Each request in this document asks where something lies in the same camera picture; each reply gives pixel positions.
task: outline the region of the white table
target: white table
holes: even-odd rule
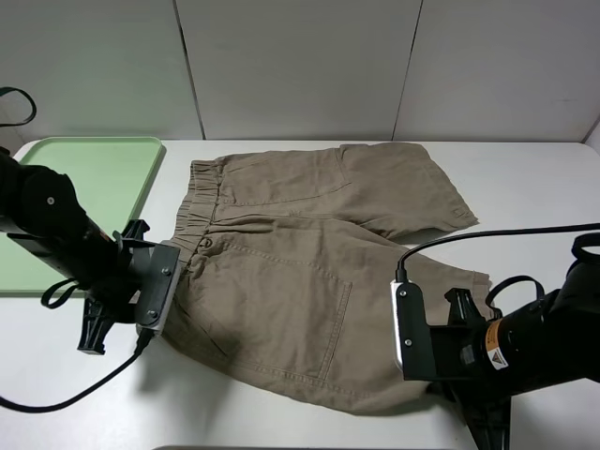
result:
[[[167,155],[142,211],[147,239],[171,237],[189,162],[230,153],[319,149],[341,142],[166,141]],[[600,156],[577,143],[424,142],[481,224],[470,231],[600,222]],[[22,156],[30,145],[19,153]],[[435,247],[442,262],[491,274],[529,274],[560,287],[573,234],[488,238]],[[500,297],[504,312],[533,299],[525,283]],[[79,393],[125,361],[132,326],[115,326],[107,354],[75,350],[81,301],[50,311],[36,298],[0,298],[0,395],[50,404]],[[150,450],[167,444],[255,447],[473,449],[447,405],[424,402],[391,417],[355,417],[235,382],[157,340],[133,367],[91,397],[52,414],[0,411],[0,448]],[[516,397],[514,449],[595,449],[600,386],[571,382]]]

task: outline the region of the strap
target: strap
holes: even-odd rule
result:
[[[499,308],[492,306],[492,303],[496,296],[499,293],[501,293],[504,289],[508,288],[509,286],[512,286],[513,284],[520,283],[521,281],[532,281],[533,284],[535,284],[536,300],[542,298],[546,294],[544,292],[544,286],[542,286],[542,283],[528,275],[517,275],[516,277],[507,278],[498,286],[494,287],[494,289],[492,289],[486,297],[487,307],[494,311],[494,320],[500,319],[503,316],[503,312]]]
[[[78,284],[74,284],[73,286],[68,288],[66,291],[64,291],[63,294],[60,297],[58,297],[58,299],[55,302],[50,303],[50,299],[52,298],[54,293],[58,290],[58,288],[62,288],[66,284],[69,284],[73,281],[75,281],[75,278],[65,279],[63,281],[60,281],[60,282],[54,284],[50,288],[48,288],[46,290],[46,292],[41,296],[41,305],[48,309],[57,309],[57,308],[63,306],[67,302],[69,297],[73,294],[73,292],[77,288],[79,288]]]
[[[16,124],[0,124],[0,128],[2,128],[2,127],[20,127],[21,125],[28,124],[29,122],[34,120],[34,118],[38,114],[38,107],[36,106],[36,102],[25,91],[23,91],[22,89],[19,89],[18,87],[0,87],[0,97],[4,96],[6,94],[9,94],[11,92],[18,92],[23,97],[27,98],[27,101],[29,101],[29,104],[31,105],[31,113],[29,114],[29,117],[27,117],[25,120],[23,120],[21,122],[17,122]]]
[[[571,248],[573,256],[582,263],[600,264],[600,255],[591,253],[585,247],[600,248],[600,232],[589,232],[576,237],[573,241],[573,248]]]

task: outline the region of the warning label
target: warning label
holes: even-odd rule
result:
[[[502,319],[493,322],[486,331],[486,351],[489,362],[496,370],[507,368],[508,363],[500,350],[500,341],[498,339],[498,328]]]

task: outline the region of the khaki shorts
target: khaki shorts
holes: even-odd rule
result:
[[[421,146],[342,145],[193,161],[170,241],[185,266],[164,337],[235,379],[369,413],[419,397],[395,363],[390,239],[477,219]],[[408,262],[430,324],[453,287],[478,306],[488,276],[421,255]]]

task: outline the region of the button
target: button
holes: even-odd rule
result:
[[[209,248],[210,246],[213,245],[213,240],[208,238],[208,237],[203,237],[202,240],[200,241],[200,244],[198,245],[198,247],[200,248]]]

